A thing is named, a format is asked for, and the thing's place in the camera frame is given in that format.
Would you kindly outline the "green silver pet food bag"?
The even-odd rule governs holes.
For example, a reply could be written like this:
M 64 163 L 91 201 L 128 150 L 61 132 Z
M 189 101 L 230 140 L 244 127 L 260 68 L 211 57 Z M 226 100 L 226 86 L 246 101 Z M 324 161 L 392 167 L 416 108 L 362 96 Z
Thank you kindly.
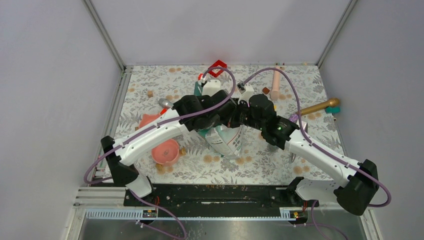
M 196 86 L 197 82 L 194 87 L 194 95 L 202 96 L 199 94 Z M 206 140 L 223 158 L 234 160 L 240 157 L 244 140 L 243 126 L 229 128 L 221 124 L 212 128 L 199 130 L 197 134 Z

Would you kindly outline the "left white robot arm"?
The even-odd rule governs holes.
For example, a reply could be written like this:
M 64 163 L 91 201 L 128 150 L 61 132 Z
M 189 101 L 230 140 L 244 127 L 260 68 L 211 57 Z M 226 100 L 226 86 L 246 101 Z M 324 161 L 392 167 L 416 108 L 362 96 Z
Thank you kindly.
M 135 132 L 118 139 L 103 137 L 100 142 L 114 184 L 131 190 L 142 205 L 152 204 L 155 200 L 152 184 L 136 170 L 135 161 L 169 139 L 225 125 L 237 105 L 238 99 L 225 90 L 212 96 L 185 95 L 170 110 Z

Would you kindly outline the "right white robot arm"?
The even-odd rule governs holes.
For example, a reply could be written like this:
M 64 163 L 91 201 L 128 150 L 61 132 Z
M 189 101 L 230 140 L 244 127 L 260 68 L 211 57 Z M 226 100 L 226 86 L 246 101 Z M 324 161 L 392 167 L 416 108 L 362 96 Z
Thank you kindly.
M 228 126 L 246 126 L 260 131 L 264 140 L 309 161 L 331 177 L 331 181 L 297 179 L 287 191 L 293 206 L 305 200 L 338 203 L 347 212 L 361 216 L 379 190 L 377 165 L 359 162 L 313 140 L 296 123 L 277 115 L 274 104 L 263 94 L 235 104 Z

